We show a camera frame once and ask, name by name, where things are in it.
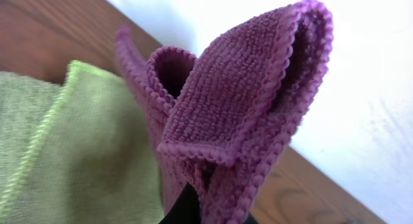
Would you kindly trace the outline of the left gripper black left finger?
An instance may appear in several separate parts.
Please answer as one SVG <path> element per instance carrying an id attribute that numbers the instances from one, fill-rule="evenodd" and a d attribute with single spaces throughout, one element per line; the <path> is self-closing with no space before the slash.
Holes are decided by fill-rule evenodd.
<path id="1" fill-rule="evenodd" d="M 187 183 L 167 215 L 159 224 L 200 224 L 199 197 L 194 187 Z"/>

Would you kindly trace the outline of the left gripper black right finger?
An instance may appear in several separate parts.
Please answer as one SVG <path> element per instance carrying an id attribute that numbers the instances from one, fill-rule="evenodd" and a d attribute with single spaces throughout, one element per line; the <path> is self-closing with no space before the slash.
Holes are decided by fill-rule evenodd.
<path id="1" fill-rule="evenodd" d="M 243 224 L 259 224 L 259 222 L 255 219 L 255 217 L 253 217 L 251 213 L 248 213 L 248 216 Z"/>

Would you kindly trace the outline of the large purple microfiber cloth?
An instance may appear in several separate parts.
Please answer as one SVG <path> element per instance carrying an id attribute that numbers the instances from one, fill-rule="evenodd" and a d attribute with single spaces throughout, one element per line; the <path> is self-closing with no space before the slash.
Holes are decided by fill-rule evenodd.
<path id="1" fill-rule="evenodd" d="M 201 223 L 243 223 L 328 70 L 332 14 L 302 0 L 255 16 L 200 56 L 163 46 L 148 59 L 116 36 L 120 72 L 146 116 L 165 214 L 187 183 Z"/>

